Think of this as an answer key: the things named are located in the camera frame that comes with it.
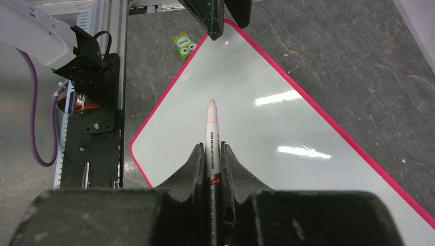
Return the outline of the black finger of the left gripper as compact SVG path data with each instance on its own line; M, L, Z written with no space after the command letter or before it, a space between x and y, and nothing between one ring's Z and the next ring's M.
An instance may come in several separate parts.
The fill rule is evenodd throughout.
M250 23L253 0L226 0L226 7L240 28Z
M223 35L223 0L178 0L178 2L194 16L212 40L217 40Z

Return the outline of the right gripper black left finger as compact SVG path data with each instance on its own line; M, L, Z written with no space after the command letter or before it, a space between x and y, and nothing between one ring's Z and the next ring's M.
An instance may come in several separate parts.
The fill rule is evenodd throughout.
M193 147L186 162L158 188L165 191L156 221L155 245L204 244L205 153Z

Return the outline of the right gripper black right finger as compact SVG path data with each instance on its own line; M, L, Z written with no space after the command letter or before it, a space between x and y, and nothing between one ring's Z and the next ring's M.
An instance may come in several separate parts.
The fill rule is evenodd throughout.
M222 216L225 245L262 245L256 196L272 188L237 159L230 145L221 142Z

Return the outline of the red capped whiteboard marker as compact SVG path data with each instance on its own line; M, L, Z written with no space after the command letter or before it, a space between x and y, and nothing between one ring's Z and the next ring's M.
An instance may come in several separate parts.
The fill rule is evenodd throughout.
M207 191L207 245L224 245L222 234L222 179L218 110L214 99L209 101L205 131L205 181Z

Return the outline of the white board with pink rim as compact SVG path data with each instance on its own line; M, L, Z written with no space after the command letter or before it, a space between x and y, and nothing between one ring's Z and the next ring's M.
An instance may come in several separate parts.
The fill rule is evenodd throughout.
M150 186L204 140L211 99L220 139L266 185L374 193L406 245L434 245L434 219L230 19L220 38L201 39L131 143Z

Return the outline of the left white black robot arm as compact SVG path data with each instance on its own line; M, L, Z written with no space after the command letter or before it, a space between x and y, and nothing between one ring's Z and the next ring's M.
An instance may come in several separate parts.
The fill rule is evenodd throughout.
M225 8L239 27L245 28L250 22L251 1L180 1L180 4L212 40L223 35ZM102 103L114 93L114 86L104 78L109 55L102 55L97 38L28 1L1 1L1 40L71 80L78 93L94 102Z

